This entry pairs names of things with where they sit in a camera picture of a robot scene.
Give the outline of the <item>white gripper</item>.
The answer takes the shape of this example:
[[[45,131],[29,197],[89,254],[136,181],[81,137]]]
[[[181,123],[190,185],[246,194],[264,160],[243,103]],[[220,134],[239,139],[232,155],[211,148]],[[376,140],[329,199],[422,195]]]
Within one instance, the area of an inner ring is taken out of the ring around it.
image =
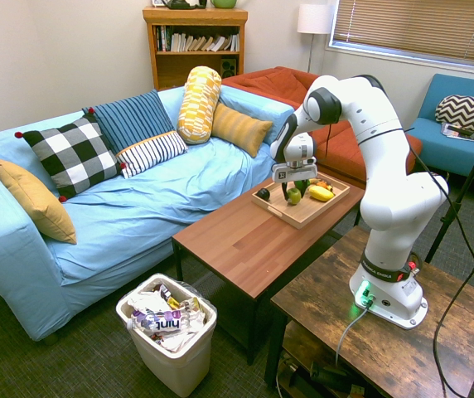
[[[308,179],[317,176],[317,165],[315,159],[304,159],[287,163],[277,163],[273,165],[272,179],[274,182],[281,182],[284,197],[288,197],[288,182],[298,182],[298,189],[305,193],[310,185]]]

